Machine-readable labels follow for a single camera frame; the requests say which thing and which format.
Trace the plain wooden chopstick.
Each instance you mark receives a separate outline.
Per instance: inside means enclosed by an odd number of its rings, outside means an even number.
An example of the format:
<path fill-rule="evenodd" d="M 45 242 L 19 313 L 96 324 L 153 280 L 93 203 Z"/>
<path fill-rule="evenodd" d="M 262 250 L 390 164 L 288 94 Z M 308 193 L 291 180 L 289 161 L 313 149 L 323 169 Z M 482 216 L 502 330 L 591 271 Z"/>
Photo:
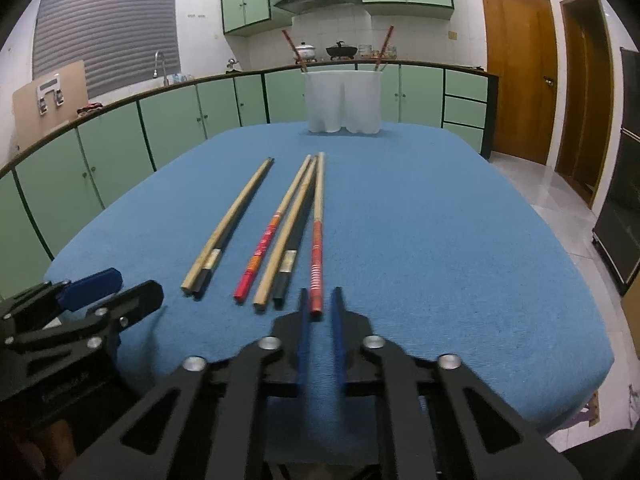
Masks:
<path fill-rule="evenodd" d="M 255 292 L 253 306 L 259 311 L 265 310 L 269 302 L 271 289 L 274 280 L 276 279 L 276 276 L 279 272 L 280 264 L 285 253 L 286 244 L 288 244 L 288 239 L 290 238 L 292 229 L 295 226 L 300 208 L 302 208 L 303 206 L 308 188 L 311 184 L 311 179 L 314 176 L 314 172 L 316 171 L 316 166 L 317 157 L 312 156 L 308 168 L 303 176 L 302 182 L 300 182 L 292 206 L 285 218 L 284 225 L 279 231 L 279 235 L 268 260 L 266 270 L 264 274 L 262 274 L 262 279 L 260 280 L 260 283 Z"/>
<path fill-rule="evenodd" d="M 228 227 L 231 226 L 232 221 L 238 218 L 241 207 L 250 197 L 250 193 L 257 190 L 259 183 L 262 182 L 262 179 L 265 177 L 272 164 L 272 157 L 267 157 L 262 162 L 262 164 L 250 177 L 250 180 L 248 180 L 244 188 L 242 188 L 242 191 L 239 192 L 239 195 L 235 197 L 234 202 L 224 213 L 224 216 L 221 218 L 219 223 L 216 225 L 216 228 L 213 230 L 212 235 L 208 238 L 202 251 L 198 255 L 198 258 L 195 259 L 194 263 L 191 266 L 191 269 L 186 274 L 186 277 L 180 285 L 181 290 L 186 295 L 192 295 L 194 293 L 196 281 L 203 271 L 206 261 L 214 251 L 215 246 L 221 241 L 224 233 L 228 231 Z"/>

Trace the green lower kitchen cabinets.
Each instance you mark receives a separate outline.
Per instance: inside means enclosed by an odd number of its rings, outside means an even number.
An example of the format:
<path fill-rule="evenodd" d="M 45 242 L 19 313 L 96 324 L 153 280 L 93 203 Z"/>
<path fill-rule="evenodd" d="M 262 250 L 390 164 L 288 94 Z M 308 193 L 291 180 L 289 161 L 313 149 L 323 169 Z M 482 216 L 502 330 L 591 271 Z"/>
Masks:
<path fill-rule="evenodd" d="M 379 68 L 386 122 L 445 128 L 488 157 L 499 78 L 480 68 Z M 39 283 L 60 250 L 153 172 L 219 133 L 306 117 L 293 67 L 210 76 L 107 105 L 55 128 L 1 170 L 1 295 Z"/>

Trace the blue table cloth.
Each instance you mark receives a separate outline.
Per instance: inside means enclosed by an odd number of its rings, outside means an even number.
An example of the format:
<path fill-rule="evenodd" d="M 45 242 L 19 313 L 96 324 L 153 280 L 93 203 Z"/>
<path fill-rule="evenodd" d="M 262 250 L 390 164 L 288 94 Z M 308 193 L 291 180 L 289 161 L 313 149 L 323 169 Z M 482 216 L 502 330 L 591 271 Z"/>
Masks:
<path fill-rule="evenodd" d="M 232 295 L 307 155 L 323 152 L 323 287 L 341 287 L 376 334 L 432 360 L 454 353 L 543 434 L 604 382 L 614 354 L 574 262 L 511 182 L 454 134 L 387 125 L 312 134 L 302 122 L 229 130 L 176 158 L 85 226 L 46 277 L 106 268 L 160 283 L 160 310 L 122 334 L 117 364 L 146 391 L 187 356 L 218 361 L 268 334 L 276 310 Z M 206 261 L 224 213 L 273 164 Z"/>

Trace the pink cloth on counter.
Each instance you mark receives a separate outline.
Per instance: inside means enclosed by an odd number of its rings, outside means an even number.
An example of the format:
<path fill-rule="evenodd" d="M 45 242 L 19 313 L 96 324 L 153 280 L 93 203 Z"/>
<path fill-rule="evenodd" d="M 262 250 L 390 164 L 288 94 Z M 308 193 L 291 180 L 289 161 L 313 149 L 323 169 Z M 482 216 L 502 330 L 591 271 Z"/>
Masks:
<path fill-rule="evenodd" d="M 87 116 L 89 114 L 95 113 L 98 110 L 102 110 L 103 108 L 103 104 L 100 102 L 90 102 L 87 105 L 78 108 L 77 110 L 77 116 L 78 117 L 84 117 Z"/>

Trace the cardboard panel water purifier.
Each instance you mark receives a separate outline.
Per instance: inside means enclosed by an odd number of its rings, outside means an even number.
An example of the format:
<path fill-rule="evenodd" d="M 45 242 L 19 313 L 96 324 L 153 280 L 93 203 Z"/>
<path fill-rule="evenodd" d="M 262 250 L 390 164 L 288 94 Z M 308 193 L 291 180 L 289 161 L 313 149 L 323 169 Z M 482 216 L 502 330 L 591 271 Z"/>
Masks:
<path fill-rule="evenodd" d="M 12 96 L 15 133 L 11 148 L 21 153 L 78 117 L 87 105 L 85 63 L 65 65 L 16 90 Z"/>

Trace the chrome sink faucet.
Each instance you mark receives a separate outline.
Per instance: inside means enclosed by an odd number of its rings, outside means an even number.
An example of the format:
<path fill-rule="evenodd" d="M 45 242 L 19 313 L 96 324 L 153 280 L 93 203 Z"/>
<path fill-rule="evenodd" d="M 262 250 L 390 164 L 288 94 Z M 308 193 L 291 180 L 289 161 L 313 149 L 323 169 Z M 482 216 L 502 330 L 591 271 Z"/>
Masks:
<path fill-rule="evenodd" d="M 163 86 L 167 87 L 169 80 L 166 70 L 166 58 L 162 51 L 154 53 L 153 78 L 157 79 L 158 77 L 162 77 Z"/>

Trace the white double utensil holder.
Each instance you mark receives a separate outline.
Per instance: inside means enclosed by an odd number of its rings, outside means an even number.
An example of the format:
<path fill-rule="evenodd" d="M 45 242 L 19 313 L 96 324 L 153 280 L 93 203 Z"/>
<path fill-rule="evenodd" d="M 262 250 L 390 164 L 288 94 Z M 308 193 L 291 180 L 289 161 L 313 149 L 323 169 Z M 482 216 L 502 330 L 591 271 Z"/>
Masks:
<path fill-rule="evenodd" d="M 325 70 L 304 75 L 308 129 L 313 133 L 377 134 L 381 129 L 382 74 Z"/>

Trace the small kettle on counter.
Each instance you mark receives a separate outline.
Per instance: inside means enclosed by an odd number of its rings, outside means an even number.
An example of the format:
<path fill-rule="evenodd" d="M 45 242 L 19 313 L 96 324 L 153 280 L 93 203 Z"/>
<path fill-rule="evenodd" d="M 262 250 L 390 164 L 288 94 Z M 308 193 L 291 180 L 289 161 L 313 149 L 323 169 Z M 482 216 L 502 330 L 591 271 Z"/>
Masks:
<path fill-rule="evenodd" d="M 241 73 L 241 72 L 242 72 L 242 70 L 240 69 L 239 61 L 236 60 L 235 58 L 229 58 L 227 66 L 226 66 L 226 73 L 227 74 L 236 74 L 236 73 Z"/>

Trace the grey window blind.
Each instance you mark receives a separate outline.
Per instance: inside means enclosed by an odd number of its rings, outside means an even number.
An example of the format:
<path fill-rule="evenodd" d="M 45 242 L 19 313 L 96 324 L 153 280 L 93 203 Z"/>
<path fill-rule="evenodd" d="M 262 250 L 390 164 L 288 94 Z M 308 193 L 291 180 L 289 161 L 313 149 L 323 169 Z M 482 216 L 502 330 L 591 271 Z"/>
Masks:
<path fill-rule="evenodd" d="M 34 78 L 82 61 L 95 98 L 151 79 L 156 51 L 180 72 L 176 0 L 40 0 Z"/>

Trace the white cooking pot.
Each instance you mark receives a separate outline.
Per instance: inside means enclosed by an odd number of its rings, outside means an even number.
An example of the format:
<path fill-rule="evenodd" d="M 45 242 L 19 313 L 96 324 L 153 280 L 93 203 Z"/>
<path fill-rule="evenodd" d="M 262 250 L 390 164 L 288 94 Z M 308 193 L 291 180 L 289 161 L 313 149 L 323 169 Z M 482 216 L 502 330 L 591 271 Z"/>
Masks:
<path fill-rule="evenodd" d="M 305 63 L 313 63 L 317 61 L 317 52 L 316 48 L 311 44 L 306 44 L 306 42 L 301 42 L 295 47 L 297 52 L 296 61 L 305 62 Z"/>

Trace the black wok with lid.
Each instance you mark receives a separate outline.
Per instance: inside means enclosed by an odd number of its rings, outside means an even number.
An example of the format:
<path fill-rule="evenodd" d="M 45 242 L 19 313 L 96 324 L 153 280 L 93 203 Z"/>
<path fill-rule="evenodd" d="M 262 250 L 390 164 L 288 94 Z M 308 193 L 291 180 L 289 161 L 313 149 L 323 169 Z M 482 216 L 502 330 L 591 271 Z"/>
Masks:
<path fill-rule="evenodd" d="M 337 41 L 333 46 L 326 47 L 326 54 L 331 61 L 353 60 L 357 53 L 357 47 L 349 46 L 344 41 Z"/>

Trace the black glass disinfection cabinet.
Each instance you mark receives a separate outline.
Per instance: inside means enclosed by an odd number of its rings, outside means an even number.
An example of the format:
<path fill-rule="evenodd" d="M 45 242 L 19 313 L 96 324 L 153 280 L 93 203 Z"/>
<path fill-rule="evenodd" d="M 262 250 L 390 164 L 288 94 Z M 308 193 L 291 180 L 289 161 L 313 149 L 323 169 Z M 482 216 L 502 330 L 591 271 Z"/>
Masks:
<path fill-rule="evenodd" d="M 639 53 L 620 49 L 624 108 L 612 181 L 592 231 L 624 294 L 639 272 Z"/>

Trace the black range hood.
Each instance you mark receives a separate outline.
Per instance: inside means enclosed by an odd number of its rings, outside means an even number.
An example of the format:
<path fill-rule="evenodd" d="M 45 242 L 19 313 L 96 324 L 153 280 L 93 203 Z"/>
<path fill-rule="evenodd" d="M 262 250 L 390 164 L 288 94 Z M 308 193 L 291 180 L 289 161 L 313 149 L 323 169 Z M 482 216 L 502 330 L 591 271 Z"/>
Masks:
<path fill-rule="evenodd" d="M 274 6 L 292 14 L 304 14 L 327 6 L 340 4 L 361 4 L 362 0 L 280 0 Z"/>

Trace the wooden closed door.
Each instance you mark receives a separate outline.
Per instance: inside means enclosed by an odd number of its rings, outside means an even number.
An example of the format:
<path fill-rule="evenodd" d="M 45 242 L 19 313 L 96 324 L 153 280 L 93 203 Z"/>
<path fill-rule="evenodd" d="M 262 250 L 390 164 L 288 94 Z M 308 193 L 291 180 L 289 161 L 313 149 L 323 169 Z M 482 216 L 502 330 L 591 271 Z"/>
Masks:
<path fill-rule="evenodd" d="M 556 105 L 558 45 L 550 0 L 483 0 L 488 70 L 497 75 L 494 150 L 544 164 Z"/>

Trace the open wooden door frame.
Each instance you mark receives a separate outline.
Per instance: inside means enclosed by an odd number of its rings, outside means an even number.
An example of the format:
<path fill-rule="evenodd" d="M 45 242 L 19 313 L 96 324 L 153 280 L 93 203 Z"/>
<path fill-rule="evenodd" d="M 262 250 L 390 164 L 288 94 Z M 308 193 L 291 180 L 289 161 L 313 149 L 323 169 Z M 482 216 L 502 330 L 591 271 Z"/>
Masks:
<path fill-rule="evenodd" d="M 601 0 L 561 2 L 566 101 L 555 171 L 592 205 L 606 159 L 614 104 L 610 35 Z"/>

